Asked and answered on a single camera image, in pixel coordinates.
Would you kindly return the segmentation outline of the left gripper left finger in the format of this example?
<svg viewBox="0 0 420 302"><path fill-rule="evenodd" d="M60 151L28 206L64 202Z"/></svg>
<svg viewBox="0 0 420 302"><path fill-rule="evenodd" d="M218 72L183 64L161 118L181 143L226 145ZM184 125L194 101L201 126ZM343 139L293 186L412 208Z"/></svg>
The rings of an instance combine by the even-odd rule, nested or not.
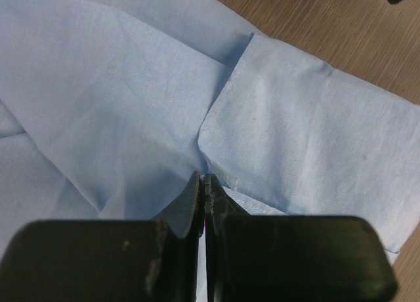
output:
<svg viewBox="0 0 420 302"><path fill-rule="evenodd" d="M34 221L1 260L2 301L194 301L201 178L148 221Z"/></svg>

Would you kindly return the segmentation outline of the light blue long sleeve shirt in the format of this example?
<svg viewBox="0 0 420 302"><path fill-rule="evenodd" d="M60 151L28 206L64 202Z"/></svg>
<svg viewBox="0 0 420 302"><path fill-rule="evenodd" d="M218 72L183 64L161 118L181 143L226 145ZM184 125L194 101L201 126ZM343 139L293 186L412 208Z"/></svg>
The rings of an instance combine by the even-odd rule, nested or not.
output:
<svg viewBox="0 0 420 302"><path fill-rule="evenodd" d="M1 247L41 218L149 219L194 171L252 214L419 223L419 107L216 0L1 0Z"/></svg>

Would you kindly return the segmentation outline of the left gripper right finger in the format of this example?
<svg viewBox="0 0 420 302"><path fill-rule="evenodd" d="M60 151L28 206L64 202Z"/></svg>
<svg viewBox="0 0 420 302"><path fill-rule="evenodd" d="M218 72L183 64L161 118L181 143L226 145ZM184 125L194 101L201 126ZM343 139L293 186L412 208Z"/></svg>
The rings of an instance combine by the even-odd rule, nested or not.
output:
<svg viewBox="0 0 420 302"><path fill-rule="evenodd" d="M390 301L398 281L371 225L351 216L251 215L203 181L209 301Z"/></svg>

